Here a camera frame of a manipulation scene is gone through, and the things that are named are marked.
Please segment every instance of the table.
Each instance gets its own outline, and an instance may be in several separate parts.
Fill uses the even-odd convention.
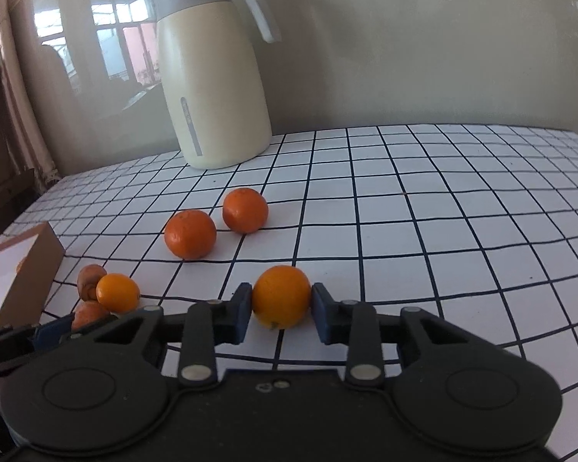
[[[269,203],[265,228],[242,237],[223,197],[248,186]],[[162,230],[199,208],[214,251],[181,262]],[[127,274],[142,304],[166,313],[229,298],[286,263],[337,299],[381,313],[422,307],[534,361],[564,392],[549,446],[578,462],[578,135],[527,127],[413,125],[276,135],[239,166],[200,171],[179,152],[69,176],[6,231],[49,221],[66,249],[42,321],[72,311],[89,263]],[[343,370],[346,347],[319,343],[310,317],[288,331],[253,318],[245,342],[217,347],[227,368]],[[386,373],[400,372],[384,345]],[[177,348],[163,367],[175,375]]]

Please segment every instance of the beige curtain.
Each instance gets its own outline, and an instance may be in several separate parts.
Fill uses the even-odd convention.
[[[0,0],[0,71],[14,131],[13,134],[5,136],[7,141],[17,145],[9,148],[13,163],[19,169],[22,166],[35,169],[38,186],[43,191],[59,180],[60,176],[40,133],[26,93],[13,40],[7,0]],[[20,154],[23,161],[19,161],[16,154]]]

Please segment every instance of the brown box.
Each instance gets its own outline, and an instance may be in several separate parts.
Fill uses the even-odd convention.
[[[0,327],[38,323],[63,257],[47,222],[0,243]]]

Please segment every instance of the gray handle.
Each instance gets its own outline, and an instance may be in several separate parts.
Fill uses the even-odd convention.
[[[281,30],[265,0],[244,1],[247,3],[248,10],[253,14],[263,39],[269,44],[281,41]]]

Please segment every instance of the glossy beige wall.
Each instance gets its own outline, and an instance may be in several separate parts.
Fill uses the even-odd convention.
[[[247,25],[274,132],[418,122],[578,132],[578,0],[268,0],[284,41]],[[12,10],[25,79],[65,173],[177,147],[158,94],[122,110],[99,72],[75,96],[38,52],[34,0]],[[87,44],[89,0],[60,0]],[[87,54],[93,77],[98,56]]]

